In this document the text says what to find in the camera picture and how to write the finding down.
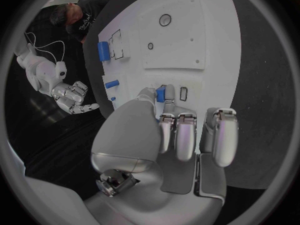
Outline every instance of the black t-shirt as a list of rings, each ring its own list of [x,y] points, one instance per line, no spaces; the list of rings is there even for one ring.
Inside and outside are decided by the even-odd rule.
[[[81,7],[83,17],[77,22],[66,26],[66,31],[81,42],[88,34],[97,16],[109,0],[81,0],[77,3]]]

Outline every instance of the man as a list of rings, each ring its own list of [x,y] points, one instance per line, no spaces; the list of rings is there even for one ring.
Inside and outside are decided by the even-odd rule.
[[[65,27],[66,31],[82,44],[98,14],[109,0],[81,0],[77,4],[68,3],[57,6],[50,16],[56,27]]]

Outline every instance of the white cable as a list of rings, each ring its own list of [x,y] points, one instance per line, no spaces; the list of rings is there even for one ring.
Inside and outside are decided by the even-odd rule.
[[[61,40],[59,40],[59,41],[54,41],[54,42],[51,42],[51,43],[49,43],[49,44],[47,44],[47,45],[45,45],[45,46],[36,47],[36,35],[35,35],[33,32],[28,32],[28,33],[25,33],[25,34],[26,34],[26,36],[27,36],[27,34],[33,34],[33,36],[34,36],[34,43],[32,43],[32,41],[30,40],[30,38],[29,38],[28,36],[27,36],[27,38],[29,39],[31,45],[32,45],[35,49],[37,49],[37,50],[39,50],[39,49],[41,49],[41,48],[44,48],[44,47],[47,47],[47,46],[49,46],[49,45],[51,45],[51,44],[54,44],[54,43],[62,42],[62,45],[63,45],[63,53],[62,53],[61,61],[64,60],[64,56],[65,56],[65,43],[64,43],[63,41],[61,41]],[[54,57],[55,63],[57,63],[57,60],[56,60],[55,56],[54,56],[51,52],[49,52],[49,51],[44,51],[44,50],[39,50],[39,51],[50,53],[50,54]]]

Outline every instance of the black hair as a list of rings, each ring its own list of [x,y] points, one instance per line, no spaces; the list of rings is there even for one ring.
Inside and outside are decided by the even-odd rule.
[[[55,27],[63,27],[67,22],[67,4],[58,5],[57,8],[52,12],[50,16],[50,22]]]

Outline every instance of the blue block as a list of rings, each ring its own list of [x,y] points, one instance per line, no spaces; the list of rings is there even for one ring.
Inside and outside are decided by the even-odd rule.
[[[101,62],[111,60],[109,43],[107,41],[98,42],[98,52]]]
[[[160,87],[160,88],[156,89],[156,91],[157,91],[157,98],[156,98],[157,102],[158,103],[165,102],[166,87],[165,86]]]
[[[118,80],[110,81],[110,82],[105,83],[105,87],[106,87],[107,89],[112,88],[112,87],[115,87],[115,86],[118,86],[118,85],[120,85],[120,83],[119,83]]]

